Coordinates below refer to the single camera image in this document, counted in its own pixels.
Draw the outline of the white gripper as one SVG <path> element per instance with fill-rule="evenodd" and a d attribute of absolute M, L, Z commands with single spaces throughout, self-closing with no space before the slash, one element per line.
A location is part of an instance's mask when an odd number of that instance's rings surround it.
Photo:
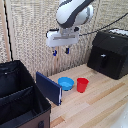
<path fill-rule="evenodd" d="M 46 45 L 48 47 L 57 47 L 76 44 L 79 40 L 79 28 L 71 27 L 67 29 L 50 29 L 46 33 Z M 69 48 L 66 48 L 66 54 L 69 54 Z M 57 50 L 53 50 L 53 56 L 57 55 Z"/>

